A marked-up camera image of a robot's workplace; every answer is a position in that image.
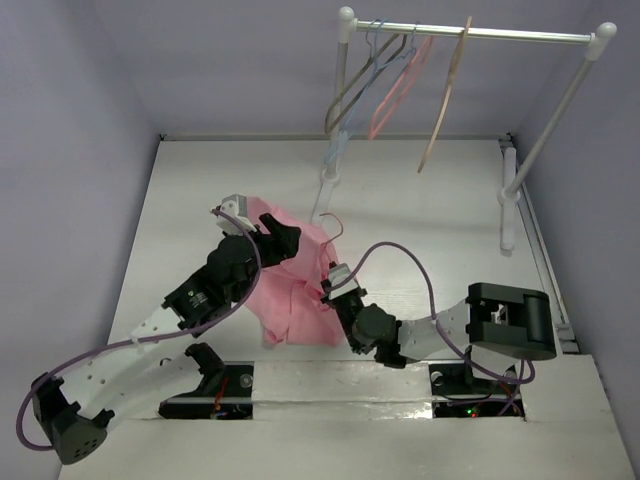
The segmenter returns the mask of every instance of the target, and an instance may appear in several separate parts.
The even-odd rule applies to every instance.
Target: mounting hole
[[[431,374],[431,383],[434,387],[441,387],[444,384],[444,376],[441,372],[433,372]]]
[[[240,386],[242,388],[249,388],[253,385],[253,377],[248,373],[240,376]]]

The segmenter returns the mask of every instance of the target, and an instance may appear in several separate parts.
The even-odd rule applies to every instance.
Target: metal rod
[[[338,58],[336,61],[336,78],[333,87],[334,96],[340,95],[342,89],[344,88],[344,80],[347,73],[347,51],[349,49],[348,43],[338,42]],[[338,118],[340,115],[340,111],[342,110],[342,99],[333,107],[333,113],[331,114],[332,121],[335,118]],[[333,143],[338,134],[340,133],[340,122],[336,124],[336,126],[329,132],[329,140]],[[338,175],[338,162],[339,158],[335,158],[333,162],[327,165],[327,170],[325,172],[325,177],[327,179],[336,178]]]
[[[509,187],[507,188],[506,190],[507,195],[510,195],[510,196],[515,195],[518,189],[520,188],[520,185],[522,185],[524,178],[527,176],[527,173],[529,172],[529,170],[531,170],[531,167],[533,166],[533,162],[535,161],[536,157],[540,153],[540,150],[542,150],[542,147],[544,147],[545,143],[547,143],[547,140],[549,140],[549,137],[553,133],[553,130],[556,128],[556,126],[560,122],[560,119],[562,118],[562,115],[564,114],[565,110],[571,103],[571,99],[573,99],[574,95],[578,91],[578,88],[580,88],[580,84],[585,79],[585,77],[589,73],[589,70],[591,70],[591,67],[593,66],[594,63],[595,61],[593,60],[585,59],[582,62],[582,65],[580,65],[580,68],[578,69],[575,76],[573,77],[573,80],[567,87],[567,90],[564,92],[564,95],[560,100],[560,103],[558,103],[558,106],[553,112],[553,115],[549,119],[547,126],[544,128],[544,130],[540,134],[540,137],[538,137],[538,140],[536,140],[536,143],[533,145],[533,148],[527,155],[527,158],[525,158],[524,162],[522,162],[522,165],[518,169],[518,174],[516,175],[516,178],[514,178],[511,185],[509,185]]]
[[[412,23],[364,22],[358,20],[356,31],[376,30],[383,33],[403,33],[405,35],[436,35],[459,37],[464,27],[445,27],[440,25],[416,25]],[[570,33],[524,32],[520,30],[499,30],[494,28],[470,28],[470,38],[493,38],[497,40],[517,40],[522,42],[562,43],[565,45],[589,45],[591,35]]]

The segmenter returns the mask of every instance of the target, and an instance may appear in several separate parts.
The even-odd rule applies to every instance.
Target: white bracket
[[[465,326],[469,323],[469,305],[466,301],[461,300],[450,309],[439,312],[437,318],[451,341],[464,350],[469,344],[469,336],[465,333]],[[400,355],[412,360],[434,357],[438,360],[459,360],[442,340],[431,317],[403,321],[398,331],[398,344]],[[444,351],[444,356],[434,355],[441,351]]]
[[[356,31],[358,19],[355,18],[353,8],[342,7],[339,12],[340,18],[340,43],[349,43],[351,34]]]
[[[174,333],[179,331],[179,322],[180,318],[171,309],[158,308],[133,330],[131,336],[142,338]],[[143,383],[140,379],[143,372],[147,371],[147,374],[153,373],[158,376],[161,383],[162,372],[171,370],[173,368],[173,365],[170,365],[171,361],[184,357],[184,351],[192,343],[194,343],[193,336],[183,335],[161,342],[134,344],[105,352],[65,374],[64,383],[60,389],[69,401],[78,402],[80,405],[78,415],[94,418],[107,405],[117,406],[120,403],[128,403],[131,392]],[[163,359],[169,359],[170,362],[163,363],[161,361]],[[192,359],[186,360],[197,368]]]
[[[609,40],[615,36],[617,31],[618,27],[616,27],[615,23],[605,22],[600,25],[596,33],[591,34],[591,42],[589,42],[589,46],[584,52],[584,58],[592,62],[598,60]]]
[[[255,232],[256,227],[249,220],[249,208],[247,204],[247,197],[244,195],[238,195],[237,193],[229,197],[223,198],[220,204],[220,210],[227,215],[231,215],[242,226],[250,232]],[[227,220],[222,215],[216,218],[216,225],[220,227],[228,235],[242,235],[242,232],[233,223]]]
[[[502,205],[500,213],[500,248],[512,251],[516,243],[516,213],[520,192],[509,194],[507,188],[516,178],[516,149],[509,147],[504,151],[502,166],[502,189],[498,192],[498,201]]]

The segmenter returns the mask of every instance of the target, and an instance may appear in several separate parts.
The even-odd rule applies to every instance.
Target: pink garment
[[[270,213],[285,225],[300,227],[300,244],[294,258],[269,267],[246,305],[264,327],[264,341],[303,345],[338,345],[345,336],[336,312],[323,305],[320,281],[327,277],[329,262],[338,262],[329,237],[320,227],[300,222],[280,207],[248,197],[249,219],[260,225],[260,215]]]

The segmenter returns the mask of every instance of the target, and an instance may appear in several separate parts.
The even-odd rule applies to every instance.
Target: lavender wall
[[[592,353],[640,475],[640,50],[638,0],[595,0],[583,24],[619,33],[593,67],[527,186],[583,351]],[[575,71],[554,72],[518,130],[524,158]]]
[[[151,117],[163,133],[319,133],[333,95],[338,9],[365,20],[487,28],[578,29],[586,0],[94,0]],[[432,129],[455,39],[439,38],[426,71],[386,131]],[[349,74],[368,55],[350,46]],[[474,40],[460,65],[443,133],[515,130],[558,45]],[[395,73],[372,89],[378,101]]]
[[[0,0],[3,480],[57,478],[18,404],[113,317],[158,138],[122,67],[89,2]]]

